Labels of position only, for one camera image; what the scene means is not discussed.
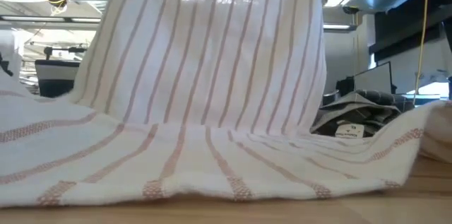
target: dish towel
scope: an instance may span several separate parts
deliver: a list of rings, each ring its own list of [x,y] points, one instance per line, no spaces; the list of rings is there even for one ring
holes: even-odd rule
[[[311,135],[326,80],[321,0],[111,0],[74,90],[0,74],[0,206],[202,194],[327,199],[451,161],[452,105],[372,138]]]

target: red stripe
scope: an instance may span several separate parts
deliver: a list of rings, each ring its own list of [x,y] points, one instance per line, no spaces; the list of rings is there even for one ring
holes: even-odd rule
[[[201,118],[202,125],[204,125],[206,123],[207,115],[210,110],[210,104],[212,102],[212,97],[213,97],[213,91],[215,90],[215,84],[217,83],[218,70],[220,68],[220,63],[221,63],[221,60],[223,57],[223,53],[225,52],[226,37],[229,32],[231,17],[232,17],[232,10],[234,8],[234,5],[235,5],[235,2],[232,2],[229,6],[226,25],[225,25],[225,29],[223,31],[223,38],[222,38],[221,44],[220,44],[220,53],[218,54],[217,62],[215,64],[215,70],[213,72],[212,83],[210,84],[210,90],[209,90],[209,95],[208,95],[208,99],[207,99],[207,103],[206,103],[206,108],[204,109],[203,117]]]
[[[261,19],[261,29],[259,30],[259,36],[258,36],[258,39],[256,42],[256,46],[254,47],[253,63],[251,65],[251,72],[250,72],[249,78],[248,78],[248,87],[246,88],[245,101],[243,103],[242,111],[240,112],[239,118],[237,119],[237,122],[235,124],[236,130],[239,128],[240,122],[242,121],[245,110],[247,109],[248,104],[249,104],[249,95],[251,94],[251,89],[253,88],[254,71],[256,70],[257,54],[259,53],[259,47],[261,46],[263,29],[265,28],[265,25],[266,25],[268,5],[269,5],[269,2],[268,2],[268,0],[266,0],[266,4],[264,5],[265,8],[264,8],[262,19]]]
[[[92,145],[86,149],[83,149],[81,151],[78,151],[77,153],[74,153],[73,155],[70,155],[65,158],[61,158],[58,160],[54,160],[48,163],[43,163],[40,165],[37,165],[36,167],[15,172],[13,174],[9,175],[2,175],[0,176],[0,184],[10,184],[13,182],[18,182],[23,179],[28,178],[29,176],[39,174],[41,172],[46,172],[48,170],[51,170],[52,168],[59,167],[61,165],[73,162],[75,160],[80,160],[81,158],[84,158],[91,153],[94,153],[95,151],[100,150],[101,148],[105,147],[107,144],[111,143],[118,135],[124,130],[124,124],[119,124],[116,129],[111,133],[109,136],[105,137],[101,141],[97,142],[95,145]]]
[[[229,111],[232,89],[234,89],[235,74],[237,72],[237,66],[239,65],[240,56],[242,55],[244,39],[245,39],[246,31],[248,30],[249,17],[251,15],[251,7],[253,6],[253,2],[254,2],[254,0],[251,0],[251,2],[248,3],[248,9],[246,10],[244,27],[242,28],[242,35],[240,36],[239,45],[237,46],[237,53],[235,54],[234,66],[232,67],[231,79],[229,81],[229,87],[227,89],[226,103],[225,103],[225,107],[223,108],[223,112],[221,114],[220,121],[218,122],[219,127],[222,126],[222,123],[224,122],[224,120],[226,118],[227,111]]]
[[[289,146],[292,146],[293,148],[303,149],[303,147],[297,146],[294,143],[289,143]]]
[[[346,160],[346,159],[342,159],[339,157],[335,157],[333,155],[327,154],[327,153],[323,153],[320,151],[315,151],[316,153],[329,157],[329,158],[333,158],[335,160],[339,160],[339,161],[343,161],[345,163],[351,163],[351,164],[367,164],[367,163],[371,163],[374,162],[376,160],[380,160],[382,158],[385,158],[389,153],[391,153],[395,148],[402,146],[403,144],[413,140],[413,139],[419,139],[421,138],[423,135],[423,130],[422,129],[412,129],[409,132],[405,133],[403,136],[401,136],[400,138],[397,138],[388,148],[384,149],[383,151],[379,151],[374,153],[370,158],[366,159],[366,160],[362,160],[362,161],[356,161],[356,160]]]
[[[129,161],[132,158],[135,158],[137,155],[141,154],[143,151],[146,151],[149,145],[152,143],[155,134],[157,133],[157,130],[158,125],[154,124],[151,130],[149,131],[148,136],[143,141],[143,143],[138,147],[138,149],[110,163],[109,165],[105,166],[96,173],[86,177],[84,180],[82,180],[82,182],[85,183],[99,182],[108,174],[110,174],[111,172],[115,171],[118,167],[123,165],[126,161]],[[60,205],[61,197],[63,196],[63,194],[76,185],[77,185],[76,182],[58,182],[57,184],[51,186],[48,190],[46,190],[43,195],[37,198],[38,204],[42,206],[58,206]]]
[[[89,182],[89,183],[99,182],[101,179],[106,177],[111,172],[115,171],[118,167],[123,165],[125,162],[135,158],[136,156],[140,155],[142,152],[146,151],[149,148],[149,145],[154,141],[157,130],[158,130],[158,125],[154,124],[151,127],[146,139],[142,142],[142,144],[134,152],[132,152],[128,155],[125,155],[124,157],[114,161],[113,163],[110,163],[106,167],[97,171],[95,174],[92,174],[89,177],[86,177],[82,182]]]
[[[191,105],[193,103],[193,97],[196,92],[196,88],[198,86],[199,75],[201,74],[201,69],[203,68],[203,65],[204,65],[204,59],[206,57],[206,52],[207,52],[207,44],[208,44],[208,40],[210,37],[210,30],[212,29],[213,17],[215,15],[215,11],[217,8],[216,1],[217,0],[213,0],[212,4],[210,5],[209,21],[207,24],[206,36],[204,37],[203,50],[201,51],[202,55],[201,55],[201,58],[199,59],[198,68],[196,70],[196,75],[193,79],[193,83],[191,84],[191,89],[190,89],[190,93],[189,93],[189,101],[187,102],[187,105],[185,108],[185,113],[184,113],[184,118],[182,119],[182,124],[186,124],[186,122],[189,118]]]
[[[311,145],[318,146],[318,147],[320,147],[320,148],[325,148],[325,149],[328,149],[328,150],[330,150],[330,151],[336,151],[336,152],[339,152],[339,153],[360,154],[360,153],[363,153],[363,152],[364,152],[364,151],[345,151],[345,150],[340,150],[340,149],[337,149],[337,148],[331,148],[331,147],[328,147],[328,146],[323,146],[323,145],[318,144],[318,143],[315,143],[315,142],[306,142],[306,143],[311,144]]]
[[[24,95],[22,95],[20,93],[15,93],[15,92],[10,91],[10,90],[0,90],[0,96],[13,96],[13,97],[26,98]]]
[[[48,99],[48,98],[31,98],[29,96],[22,95],[20,93],[13,92],[11,90],[0,90],[0,96],[11,96],[11,97],[21,97],[21,98],[27,98],[29,100],[34,100],[39,103],[48,103],[48,102],[55,102],[57,99]]]
[[[157,17],[157,22],[155,23],[153,36],[150,39],[149,45],[146,48],[143,61],[140,64],[140,69],[138,70],[138,75],[136,76],[135,83],[133,84],[132,94],[129,99],[129,105],[127,106],[126,114],[124,115],[123,121],[128,122],[133,106],[135,105],[136,91],[138,90],[138,86],[140,85],[141,78],[143,76],[144,68],[148,63],[149,55],[151,50],[154,47],[155,39],[157,37],[158,30],[160,29],[160,24],[162,22],[163,11],[165,10],[165,6],[167,4],[167,0],[163,0],[162,6],[160,7],[160,11]]]
[[[210,136],[210,128],[206,128],[206,142],[209,147],[210,153],[217,161],[218,167],[220,167],[221,172],[226,176],[229,185],[231,186],[232,192],[234,193],[234,199],[238,201],[250,200],[253,198],[253,194],[245,184],[241,177],[238,177],[234,170],[229,166],[226,159],[224,159],[221,154],[215,149],[212,143],[212,138]]]
[[[158,85],[160,83],[160,79],[162,78],[163,71],[165,70],[165,66],[166,66],[166,63],[167,63],[167,60],[168,60],[168,56],[170,55],[170,51],[171,51],[171,48],[172,48],[172,43],[174,41],[174,36],[176,35],[177,22],[179,21],[180,8],[181,8],[181,0],[177,0],[176,14],[174,15],[174,20],[173,20],[174,21],[174,25],[172,26],[171,37],[169,38],[169,42],[168,42],[168,45],[167,45],[167,49],[165,51],[165,55],[164,55],[164,57],[162,59],[162,62],[160,63],[160,66],[159,66],[160,69],[159,69],[159,71],[157,73],[157,77],[155,78],[155,81],[154,81],[154,84],[153,84],[154,85],[153,86],[153,91],[152,91],[152,93],[150,94],[150,97],[149,97],[147,113],[146,113],[146,118],[145,118],[145,124],[149,123],[150,113],[152,111],[153,103],[154,103],[154,97],[155,97],[155,94],[157,93],[157,88],[158,88]]]
[[[285,177],[289,181],[295,182],[295,183],[304,184],[304,185],[312,188],[314,190],[314,192],[316,193],[317,198],[319,198],[319,199],[331,198],[331,190],[328,189],[327,187],[325,187],[325,186],[323,186],[321,184],[317,184],[315,182],[311,182],[311,181],[308,181],[308,180],[296,177],[290,171],[288,171],[285,168],[283,168],[281,166],[278,166],[275,163],[267,160],[266,158],[264,158],[263,156],[259,155],[255,151],[253,151],[250,148],[246,147],[243,143],[235,141],[234,138],[232,137],[231,131],[228,131],[227,135],[228,135],[229,140],[231,142],[235,143],[239,148],[241,148],[243,151],[248,153],[251,157],[261,161],[267,167],[269,167],[269,168],[275,170],[276,172],[280,173],[283,177]]]
[[[349,154],[360,154],[360,153],[365,153],[365,152],[367,152],[377,141],[379,141],[379,139],[381,138],[381,136],[382,135],[384,135],[384,133],[388,130],[388,128],[390,128],[390,126],[393,126],[393,123],[391,124],[391,125],[386,125],[385,127],[383,127],[382,129],[380,129],[380,131],[379,131],[379,133],[377,134],[377,135],[375,135],[375,137],[374,137],[374,140],[372,141],[372,142],[365,142],[365,143],[363,143],[363,145],[367,145],[367,147],[365,148],[365,149],[362,149],[362,150],[360,150],[360,151],[357,151],[357,152],[346,152],[346,153],[349,153]],[[346,145],[346,144],[341,144],[342,146],[345,146],[345,147],[350,147],[351,145]],[[320,146],[320,145],[317,145],[318,147],[322,147],[322,148],[325,148],[325,149],[328,149],[328,150],[333,150],[333,151],[335,151],[333,148],[327,148],[327,147],[325,147],[325,146]]]
[[[174,95],[176,94],[176,89],[177,89],[177,85],[179,84],[179,80],[181,78],[182,70],[184,70],[187,54],[189,53],[191,37],[193,35],[193,28],[194,28],[195,19],[196,19],[196,12],[198,11],[198,5],[199,4],[200,4],[199,2],[195,2],[194,7],[193,7],[193,11],[191,12],[191,21],[190,21],[189,34],[187,36],[187,40],[186,40],[186,43],[185,43],[184,54],[182,55],[182,60],[181,60],[181,63],[179,65],[179,68],[177,69],[176,78],[174,79],[174,83],[172,85],[171,93],[169,94],[169,101],[168,101],[168,104],[167,104],[167,108],[165,110],[165,118],[163,119],[164,123],[167,123],[168,119],[170,118],[170,112],[171,112],[172,103],[174,101]]]
[[[177,138],[176,148],[163,166],[159,179],[145,183],[142,192],[146,199],[161,199],[164,197],[165,194],[162,188],[162,181],[165,178],[172,176],[176,170],[177,161],[179,160],[182,148],[184,147],[185,132],[186,127],[182,126]]]
[[[297,125],[299,125],[302,122],[304,113],[306,112],[307,103],[311,104],[309,102],[309,99],[311,98],[311,95],[312,95],[312,92],[314,89],[314,83],[316,82],[316,76],[318,76],[319,78],[321,77],[320,73],[322,71],[320,70],[320,72],[319,72],[319,61],[320,61],[320,56],[321,56],[320,50],[321,50],[321,44],[322,44],[322,32],[323,32],[323,26],[321,25],[321,28],[319,29],[319,43],[317,44],[316,66],[314,67],[315,68],[314,75],[312,76],[311,85],[309,86],[308,97],[303,102],[303,108],[302,108],[302,111],[300,112]]]
[[[31,136],[47,129],[87,124],[88,122],[91,122],[96,116],[97,113],[92,112],[80,119],[53,119],[43,122],[36,122],[34,124],[16,129],[10,129],[8,131],[0,133],[0,143],[15,141],[19,138]]]
[[[275,66],[275,53],[276,53],[276,44],[278,43],[278,35],[280,31],[280,21],[281,21],[281,11],[283,8],[283,0],[279,0],[279,8],[278,8],[278,19],[276,20],[276,26],[275,26],[275,32],[274,36],[275,39],[273,41],[273,46],[271,49],[270,54],[270,62],[268,63],[268,73],[267,73],[267,81],[266,81],[266,87],[263,92],[263,96],[261,98],[261,103],[259,104],[259,107],[257,109],[256,116],[254,117],[253,124],[251,125],[251,132],[254,133],[254,129],[256,128],[257,121],[259,120],[259,117],[261,116],[262,107],[267,99],[268,89],[270,88],[270,82],[273,77],[273,67]]]
[[[37,198],[37,204],[40,206],[58,206],[61,195],[76,185],[76,182],[60,181],[39,196]]]
[[[289,104],[289,109],[287,111],[287,116],[284,120],[284,123],[282,124],[282,129],[281,132],[283,134],[286,133],[286,129],[287,129],[287,123],[289,122],[290,119],[290,115],[292,114],[292,110],[294,107],[294,103],[295,100],[298,99],[297,98],[297,92],[298,92],[298,87],[302,78],[302,74],[304,71],[304,63],[306,61],[306,56],[307,56],[307,50],[308,50],[308,44],[309,44],[309,38],[311,37],[311,22],[312,22],[312,9],[313,9],[313,0],[309,0],[309,5],[308,8],[309,9],[309,15],[308,15],[308,28],[307,28],[307,37],[306,37],[306,41],[304,42],[304,50],[303,50],[303,58],[302,58],[302,64],[301,64],[301,68],[298,72],[298,77],[297,77],[297,82],[295,83],[295,88],[292,92],[292,98],[290,99],[290,104]]]
[[[278,141],[278,142],[287,142],[287,141],[289,141],[289,140],[292,140],[292,139],[290,139],[290,138],[288,138],[288,137],[286,137],[286,136],[271,136],[271,135],[265,135],[265,136],[262,136],[262,135],[257,135],[257,134],[253,134],[253,135],[255,135],[255,136],[260,136],[261,138],[264,138],[264,139],[270,139],[270,140],[280,140],[280,141]],[[372,141],[370,141],[369,139],[371,139],[371,138],[369,138],[367,141],[361,141],[361,143],[357,143],[357,144],[346,144],[346,143],[344,143],[344,142],[342,142],[342,141],[338,141],[338,139],[339,138],[333,138],[333,137],[328,137],[328,136],[319,136],[319,135],[316,135],[316,134],[309,134],[309,135],[306,135],[306,134],[297,134],[297,138],[295,138],[295,140],[297,140],[297,141],[303,141],[303,142],[307,142],[307,143],[311,143],[311,142],[314,142],[314,141],[318,141],[318,142],[320,142],[320,143],[327,143],[327,144],[331,144],[331,143],[336,143],[336,144],[338,144],[338,145],[340,145],[340,146],[343,146],[343,147],[357,147],[357,146],[365,146],[365,145],[368,145],[368,144],[370,144],[370,143],[372,143]]]
[[[121,58],[119,60],[118,69],[116,70],[116,73],[114,74],[112,87],[110,88],[110,91],[107,96],[107,103],[105,105],[105,113],[110,113],[110,107],[112,104],[112,98],[114,96],[114,93],[116,91],[116,87],[118,86],[118,79],[119,75],[121,75],[122,69],[124,67],[125,61],[127,59],[127,56],[130,53],[130,47],[132,45],[132,42],[135,40],[136,32],[140,28],[141,21],[143,20],[144,11],[146,10],[146,7],[148,6],[149,0],[144,0],[143,5],[141,5],[140,12],[138,13],[138,17],[135,21],[135,25],[133,26],[132,33],[129,35],[129,39],[127,40],[126,47],[124,48],[124,51],[121,54]]]
[[[263,145],[266,146],[267,148],[270,148],[270,149],[272,149],[272,150],[274,150],[274,151],[278,151],[278,152],[282,152],[282,153],[291,153],[291,152],[283,151],[283,150],[281,150],[281,149],[279,149],[279,148],[273,147],[273,146],[271,146],[270,144],[268,144],[268,143],[266,143],[266,142],[261,142],[261,141],[253,140],[249,135],[248,135],[248,139],[249,139],[251,142],[263,144]],[[341,171],[336,170],[336,169],[331,168],[331,167],[326,167],[325,165],[321,165],[320,163],[316,162],[316,161],[315,161],[314,159],[312,159],[312,158],[305,158],[305,157],[302,157],[301,155],[296,155],[296,156],[299,157],[299,158],[301,158],[301,159],[303,159],[303,160],[305,160],[305,161],[307,161],[308,163],[311,163],[312,165],[315,165],[315,166],[321,168],[321,169],[329,170],[329,171],[338,173],[338,174],[340,174],[340,175],[343,175],[343,176],[345,176],[347,179],[358,179],[358,177],[356,177],[356,176],[353,176],[353,175],[350,175],[350,174],[341,172]]]
[[[290,38],[289,38],[289,57],[287,58],[287,61],[285,63],[285,68],[284,68],[284,74],[282,75],[282,82],[281,82],[281,89],[280,92],[278,93],[278,98],[276,99],[276,103],[275,103],[275,107],[273,108],[273,111],[271,113],[270,116],[270,121],[267,124],[267,129],[266,129],[266,133],[269,134],[270,133],[270,129],[271,126],[273,124],[273,120],[275,119],[276,113],[278,111],[278,108],[280,106],[281,103],[281,98],[283,96],[283,92],[285,89],[285,84],[287,83],[287,75],[289,73],[289,67],[290,67],[290,61],[292,60],[292,56],[294,53],[294,38],[295,38],[295,16],[297,15],[297,6],[298,6],[298,0],[294,0],[294,8],[292,11],[292,20],[290,23]]]
[[[107,57],[108,57],[108,54],[110,53],[110,48],[112,47],[112,40],[113,40],[114,34],[117,32],[118,20],[122,16],[124,8],[126,7],[125,6],[126,1],[127,0],[122,0],[119,12],[116,15],[116,17],[114,18],[114,21],[112,24],[113,27],[112,27],[111,34],[107,33],[107,35],[108,35],[108,43],[106,45],[107,48],[105,50],[105,53],[102,55],[102,64],[100,66],[99,74],[97,75],[97,82],[94,87],[95,94],[94,94],[93,100],[90,103],[91,107],[94,105],[94,101],[97,98],[97,94],[99,93],[100,79],[102,78],[102,75],[104,73],[105,63],[107,62]],[[102,27],[104,26],[104,24],[107,23],[106,22],[107,17],[108,17],[108,11],[107,11],[107,14],[105,15],[105,19],[104,19],[104,23],[102,24]],[[103,28],[101,28],[99,30],[99,34],[100,33],[102,33],[102,35],[105,34]],[[88,70],[86,72],[86,77],[85,77],[85,90],[83,91],[83,94],[81,95],[80,100],[83,99],[84,95],[86,94],[86,90],[88,89],[88,80],[90,79],[90,74],[93,69],[92,66],[93,66],[93,62],[94,62],[94,56],[97,56],[97,45],[99,42],[100,42],[100,38],[94,43],[95,46],[93,47],[93,51],[91,52],[91,55],[90,55],[90,60],[88,61]]]
[[[383,182],[386,189],[399,189],[400,187],[402,187],[402,185],[399,184],[398,182],[390,181],[387,179],[383,179]]]
[[[317,66],[317,69],[320,71],[319,71],[319,74],[317,75],[317,77],[314,78],[314,80],[316,80],[315,84],[318,86],[321,86],[321,87],[316,87],[316,91],[314,92],[314,82],[311,82],[311,84],[312,84],[311,91],[309,92],[307,101],[305,103],[311,103],[310,108],[313,108],[314,106],[316,106],[316,107],[315,107],[315,110],[305,111],[305,112],[309,112],[309,113],[317,112],[317,109],[320,107],[321,99],[318,99],[317,96],[323,95],[323,89],[324,89],[324,84],[325,84],[325,79],[326,79],[326,60],[325,60],[324,52],[320,53],[320,56],[318,57],[318,59],[321,60],[321,65]],[[308,116],[306,119],[304,119],[304,121],[303,121],[304,124],[306,124],[308,126],[305,129],[309,129],[312,126],[312,124],[314,123],[314,120],[315,120],[315,116]]]

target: white wall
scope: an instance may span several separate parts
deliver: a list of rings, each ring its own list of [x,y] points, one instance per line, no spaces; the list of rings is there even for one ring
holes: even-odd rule
[[[397,93],[407,93],[415,89],[418,70],[420,48],[414,48],[380,61],[391,62],[393,84],[397,86]],[[452,53],[444,32],[437,40],[425,43],[422,59],[420,86],[430,83],[447,82],[452,74]]]
[[[362,23],[351,33],[325,33],[325,93],[335,90],[336,82],[369,68],[369,46],[375,43],[373,15],[362,17]]]

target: label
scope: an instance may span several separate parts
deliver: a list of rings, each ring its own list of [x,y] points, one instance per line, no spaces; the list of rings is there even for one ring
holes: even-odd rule
[[[363,135],[364,135],[364,125],[344,124],[338,127],[335,136],[338,138],[362,138]]]

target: wooden surface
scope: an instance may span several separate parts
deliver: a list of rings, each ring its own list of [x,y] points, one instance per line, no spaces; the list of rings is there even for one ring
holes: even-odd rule
[[[402,189],[342,199],[232,203],[181,197],[108,207],[4,209],[0,223],[452,223],[452,165],[419,159]]]

